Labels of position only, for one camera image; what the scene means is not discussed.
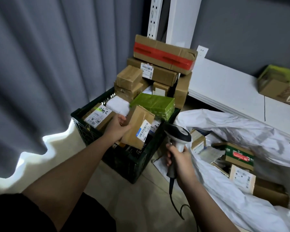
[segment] person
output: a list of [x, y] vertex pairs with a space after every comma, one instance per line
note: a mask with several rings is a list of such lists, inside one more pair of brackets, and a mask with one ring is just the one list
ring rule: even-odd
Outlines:
[[[95, 199], [83, 193], [103, 154], [126, 133], [126, 118], [116, 114], [104, 134], [59, 164], [21, 194], [0, 195], [0, 231], [116, 231], [116, 222]], [[178, 183], [202, 231], [238, 231], [197, 180], [187, 148], [167, 145], [177, 162]]]

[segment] red label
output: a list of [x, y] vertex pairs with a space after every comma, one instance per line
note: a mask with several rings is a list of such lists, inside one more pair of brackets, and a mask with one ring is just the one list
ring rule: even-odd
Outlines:
[[249, 162], [250, 161], [250, 158], [249, 157], [244, 156], [241, 153], [238, 153], [238, 152], [235, 152], [235, 151], [233, 151], [233, 156], [236, 157], [236, 158], [239, 158], [241, 160], [244, 160], [246, 162]]
[[138, 42], [135, 42], [133, 50], [136, 53], [143, 54], [148, 57], [160, 60], [162, 62], [172, 64], [185, 70], [192, 70], [195, 63], [195, 61], [177, 56], [175, 54], [170, 54], [165, 51], [155, 49], [144, 44], [140, 44]]

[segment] electrical socket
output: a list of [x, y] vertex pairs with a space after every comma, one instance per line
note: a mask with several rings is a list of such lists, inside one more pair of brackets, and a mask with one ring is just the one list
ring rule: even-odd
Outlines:
[[151, 0], [147, 37], [156, 40], [163, 0]]
[[198, 58], [205, 58], [207, 51], [208, 51], [208, 48], [205, 48], [199, 45], [197, 48]]

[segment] gray curtain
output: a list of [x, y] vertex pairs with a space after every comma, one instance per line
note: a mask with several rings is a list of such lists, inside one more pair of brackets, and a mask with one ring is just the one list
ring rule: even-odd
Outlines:
[[144, 0], [0, 0], [0, 177], [112, 87]]

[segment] hand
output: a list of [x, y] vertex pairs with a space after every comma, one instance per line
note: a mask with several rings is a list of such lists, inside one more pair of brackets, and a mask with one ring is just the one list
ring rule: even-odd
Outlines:
[[186, 146], [184, 147], [184, 151], [182, 153], [179, 152], [176, 147], [170, 144], [166, 144], [166, 148], [168, 149], [167, 166], [169, 167], [172, 164], [171, 157], [174, 155], [177, 167], [176, 170], [178, 174], [177, 182], [179, 187], [184, 190], [183, 188], [197, 181], [197, 177], [194, 173], [194, 168], [192, 165], [191, 154], [189, 153]]
[[112, 143], [117, 142], [124, 136], [124, 134], [131, 129], [131, 125], [128, 124], [126, 126], [122, 126], [124, 124], [124, 121], [126, 120], [126, 117], [120, 114], [116, 114], [113, 116], [112, 120], [107, 125], [104, 135], [108, 139], [112, 140]]

